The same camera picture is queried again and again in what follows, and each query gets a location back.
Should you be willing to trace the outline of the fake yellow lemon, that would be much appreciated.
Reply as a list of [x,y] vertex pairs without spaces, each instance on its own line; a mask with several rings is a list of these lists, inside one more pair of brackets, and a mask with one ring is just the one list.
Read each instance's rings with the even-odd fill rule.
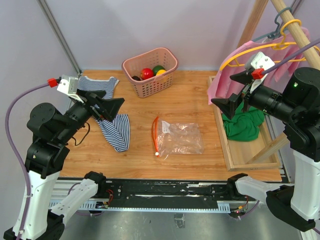
[[164,73],[166,73],[166,70],[160,69],[160,70],[156,73],[156,75],[159,76],[159,75],[162,75],[162,74],[164,74]]

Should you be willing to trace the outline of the clear zip top bag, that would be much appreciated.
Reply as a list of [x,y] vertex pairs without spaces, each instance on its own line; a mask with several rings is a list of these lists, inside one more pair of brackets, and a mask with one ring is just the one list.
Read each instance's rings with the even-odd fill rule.
[[156,117],[151,125],[154,155],[203,154],[202,134],[197,123],[169,123]]

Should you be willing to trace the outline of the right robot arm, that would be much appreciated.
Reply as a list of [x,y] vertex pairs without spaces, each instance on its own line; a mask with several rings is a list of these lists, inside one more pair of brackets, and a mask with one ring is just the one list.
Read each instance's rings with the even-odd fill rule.
[[267,72],[250,69],[232,75],[243,84],[238,94],[213,98],[228,118],[239,105],[244,110],[254,107],[282,121],[295,161],[294,185],[273,186],[240,173],[227,180],[226,193],[232,200],[252,197],[267,205],[279,220],[306,232],[320,218],[320,72],[312,67],[297,68],[283,92],[254,81]]

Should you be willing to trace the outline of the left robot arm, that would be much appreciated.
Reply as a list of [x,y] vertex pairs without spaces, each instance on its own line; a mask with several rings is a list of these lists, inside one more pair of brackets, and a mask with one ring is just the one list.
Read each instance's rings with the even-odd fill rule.
[[23,163],[28,177],[19,217],[3,234],[5,240],[58,240],[67,222],[91,197],[107,193],[106,177],[87,173],[77,188],[54,207],[52,192],[70,150],[68,141],[89,118],[113,121],[124,98],[103,99],[103,91],[80,91],[84,102],[76,102],[65,114],[51,103],[35,106],[27,122],[33,133],[32,144]]

